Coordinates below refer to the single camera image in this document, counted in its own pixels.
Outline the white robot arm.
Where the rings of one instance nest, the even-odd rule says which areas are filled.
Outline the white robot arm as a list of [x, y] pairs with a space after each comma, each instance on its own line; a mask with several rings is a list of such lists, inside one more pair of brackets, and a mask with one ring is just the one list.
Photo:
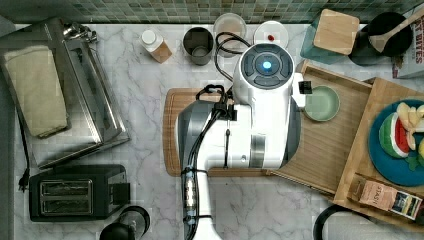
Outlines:
[[305, 95], [290, 54], [272, 43], [240, 56], [233, 85], [208, 85], [178, 115], [184, 240], [216, 240], [208, 189], [212, 168], [279, 169], [296, 153]]

